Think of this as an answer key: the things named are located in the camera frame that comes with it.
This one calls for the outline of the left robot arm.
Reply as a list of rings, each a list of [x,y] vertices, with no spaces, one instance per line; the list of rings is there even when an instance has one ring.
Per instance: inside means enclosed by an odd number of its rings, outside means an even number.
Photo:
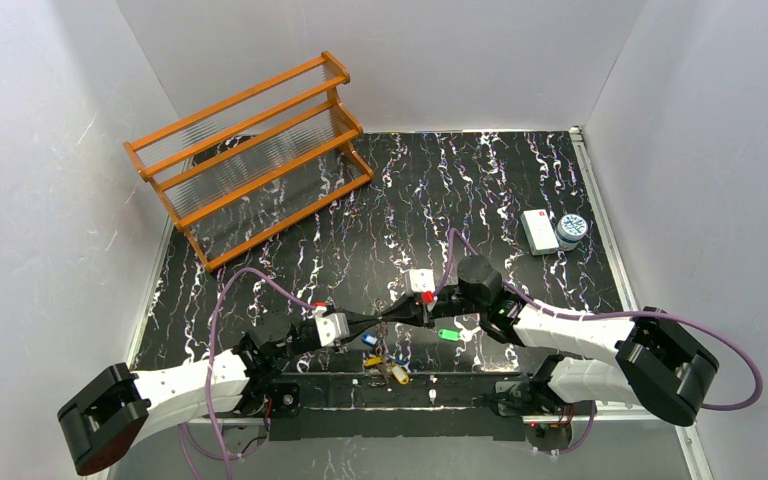
[[[194,418],[253,412],[285,360],[351,341],[378,321],[319,305],[298,322],[262,321],[213,360],[141,372],[111,365],[57,413],[75,470],[80,476],[102,471],[139,441]]]

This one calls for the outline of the yellow key tag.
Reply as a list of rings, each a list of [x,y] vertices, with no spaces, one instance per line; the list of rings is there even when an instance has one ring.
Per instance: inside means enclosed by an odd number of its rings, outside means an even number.
[[[363,362],[363,367],[368,370],[378,371],[385,385],[396,382],[399,385],[408,385],[411,381],[407,371],[396,363],[388,362],[382,356],[374,356]]]

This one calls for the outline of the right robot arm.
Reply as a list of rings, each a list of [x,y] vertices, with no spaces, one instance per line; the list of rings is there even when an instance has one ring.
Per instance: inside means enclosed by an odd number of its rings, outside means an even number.
[[[456,284],[405,293],[381,318],[430,327],[465,315],[476,315],[485,334],[502,344],[552,352],[523,385],[500,393],[508,409],[554,412],[580,402],[616,402],[686,427],[719,369],[708,349],[658,309],[606,317],[555,309],[515,292],[480,255],[460,260]]]

